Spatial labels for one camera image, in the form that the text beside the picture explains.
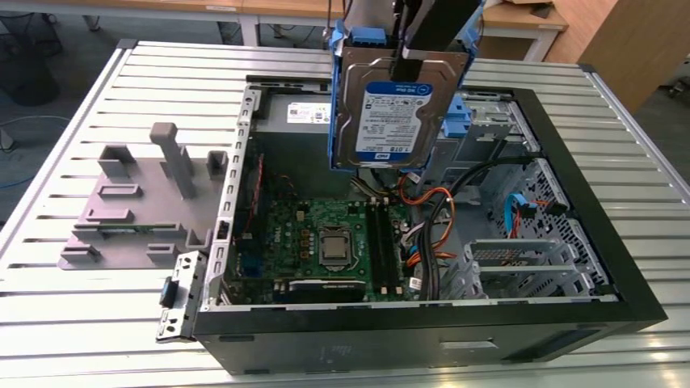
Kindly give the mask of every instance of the blue cable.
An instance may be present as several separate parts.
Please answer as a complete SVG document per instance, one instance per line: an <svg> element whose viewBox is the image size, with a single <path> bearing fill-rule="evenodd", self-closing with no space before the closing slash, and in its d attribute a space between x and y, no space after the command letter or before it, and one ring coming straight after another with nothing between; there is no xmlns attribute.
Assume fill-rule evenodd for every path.
<svg viewBox="0 0 690 388"><path fill-rule="evenodd" d="M26 179L21 180L19 182L6 183L6 184L3 184L2 186L0 186L0 189L2 189L2 188L10 188L10 187L13 187L13 186L18 186L18 185L19 185L19 184L22 184L22 183L29 182L33 178L35 178L35 176L34 176L34 175L31 175L29 178L26 178Z"/></svg>
<svg viewBox="0 0 690 388"><path fill-rule="evenodd" d="M519 194L517 192L511 192L509 194L507 194L505 204L503 206L503 223L505 224L507 235L509 235L509 232L513 229L513 211L512 211L513 200L517 201L519 206L527 205L531 208L536 207L536 204L529 203L524 199L524 196L521 194Z"/></svg>

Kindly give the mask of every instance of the metal workbench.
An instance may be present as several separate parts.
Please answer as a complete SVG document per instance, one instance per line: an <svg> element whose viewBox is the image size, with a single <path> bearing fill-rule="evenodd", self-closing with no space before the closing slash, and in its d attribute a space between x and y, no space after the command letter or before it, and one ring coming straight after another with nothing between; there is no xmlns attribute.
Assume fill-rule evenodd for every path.
<svg viewBox="0 0 690 388"><path fill-rule="evenodd" d="M545 364L230 377L198 344L156 344L168 270L63 272L58 253L86 203L105 143L158 157L154 121L174 122L192 157L226 150L246 74L329 74L320 51L138 42L118 48L0 232L0 386L677 387L690 381L687 185L595 74L573 65L476 61L471 85L535 90L669 320Z"/></svg>

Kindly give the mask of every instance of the blue drive bracket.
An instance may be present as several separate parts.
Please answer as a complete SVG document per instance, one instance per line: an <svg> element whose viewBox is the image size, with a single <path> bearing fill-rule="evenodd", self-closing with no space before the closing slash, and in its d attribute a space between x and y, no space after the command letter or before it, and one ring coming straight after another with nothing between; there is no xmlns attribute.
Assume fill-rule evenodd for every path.
<svg viewBox="0 0 690 388"><path fill-rule="evenodd" d="M455 95L443 120L443 134L451 138L464 137L471 124L472 110L464 106L463 97Z"/></svg>

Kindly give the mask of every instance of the gray carpet floor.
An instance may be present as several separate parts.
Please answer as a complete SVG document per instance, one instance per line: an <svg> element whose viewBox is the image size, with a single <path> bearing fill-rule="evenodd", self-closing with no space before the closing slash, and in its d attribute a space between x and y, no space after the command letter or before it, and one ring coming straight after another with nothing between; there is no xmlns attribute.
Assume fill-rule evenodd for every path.
<svg viewBox="0 0 690 388"><path fill-rule="evenodd" d="M220 44L222 34L225 42L241 44L238 27L232 23L222 24L218 31L217 24L210 22L102 17L101 30L89 32L79 16L57 15L57 21L54 29L63 52L47 59L47 65L58 80L59 96L46 105L25 108L0 94L0 123L33 115L71 117L122 38ZM282 31L281 39L274 39L269 26L262 26L260 40L266 46L316 49L321 46L321 31L321 28L294 27ZM690 179L690 103L671 100L657 91L635 118L683 177ZM25 120L3 127L18 147L10 154L0 153L0 187L35 174L62 128L63 122L51 119ZM21 184L0 189L0 222L7 219L25 187Z"/></svg>

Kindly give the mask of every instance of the sticker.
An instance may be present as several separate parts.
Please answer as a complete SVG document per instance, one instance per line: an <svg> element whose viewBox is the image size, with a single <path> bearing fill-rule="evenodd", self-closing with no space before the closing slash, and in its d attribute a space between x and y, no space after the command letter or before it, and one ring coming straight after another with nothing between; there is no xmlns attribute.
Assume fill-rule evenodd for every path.
<svg viewBox="0 0 690 388"><path fill-rule="evenodd" d="M356 134L362 159L398 159L412 152L421 128L417 110L429 102L432 90L426 83L368 83Z"/></svg>
<svg viewBox="0 0 690 388"><path fill-rule="evenodd" d="M418 175L416 175L413 172L408 172L406 173L406 178L413 182L413 183L418 183L418 181L421 180L421 177Z"/></svg>
<svg viewBox="0 0 690 388"><path fill-rule="evenodd" d="M228 11L228 12L234 12L237 10L237 8L234 8L233 6L205 6L205 9L208 11Z"/></svg>
<svg viewBox="0 0 690 388"><path fill-rule="evenodd" d="M416 277L409 278L409 288L416 289L417 291L421 289L421 279Z"/></svg>
<svg viewBox="0 0 690 388"><path fill-rule="evenodd" d="M288 105L288 124L326 124L329 122L329 103L290 103Z"/></svg>

